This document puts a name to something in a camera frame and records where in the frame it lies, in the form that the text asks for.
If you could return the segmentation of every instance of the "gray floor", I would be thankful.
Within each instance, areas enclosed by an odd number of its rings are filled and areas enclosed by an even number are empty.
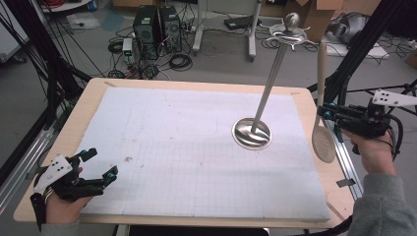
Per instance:
[[[132,24],[131,18],[124,19],[119,14],[108,9],[99,9],[94,15],[100,20],[98,29],[77,30],[73,37],[89,55],[98,68],[105,72],[110,67],[111,54],[107,51],[108,39],[115,32]],[[205,21],[206,28],[226,30],[221,20],[225,16]],[[272,25],[276,20],[264,19],[265,25]],[[90,75],[98,71],[88,61],[87,57],[71,40],[67,40],[69,50],[76,66]],[[387,52],[394,52],[395,47],[387,47]],[[205,32],[202,51],[197,57],[192,57],[193,68],[187,72],[165,71],[159,74],[157,80],[204,82],[242,85],[264,85],[269,69],[275,56],[275,49],[266,49],[257,40],[257,57],[254,62],[248,59],[247,37],[229,35],[216,31]],[[281,69],[278,73],[276,86],[307,87],[316,80],[317,52],[310,52],[304,47],[297,46],[296,51],[287,51]],[[329,74],[340,64],[342,58],[329,57]],[[351,79],[350,89],[396,86],[412,83],[417,79],[417,71],[404,62],[397,54],[390,54],[388,60],[381,65],[373,59],[365,60]],[[121,64],[119,70],[125,69]],[[370,96],[364,92],[349,93],[347,104],[367,105]],[[9,61],[0,66],[0,164],[10,155],[22,137],[29,130],[35,119],[46,106],[43,91],[31,63],[19,64]],[[410,204],[417,208],[417,185],[412,184],[415,177],[414,167],[417,166],[413,145],[417,138],[417,117],[395,109],[393,115],[399,117],[404,124],[404,141],[401,154],[396,163],[398,174],[403,178],[406,197]],[[352,154],[352,161],[362,179],[366,174],[361,165],[360,157]],[[23,192],[29,186],[26,181],[17,195],[0,216],[1,235],[28,235],[37,231],[33,223],[16,222],[13,211],[22,198]],[[82,226],[81,235],[111,235],[113,225]],[[271,235],[300,234],[301,230],[272,229]]]

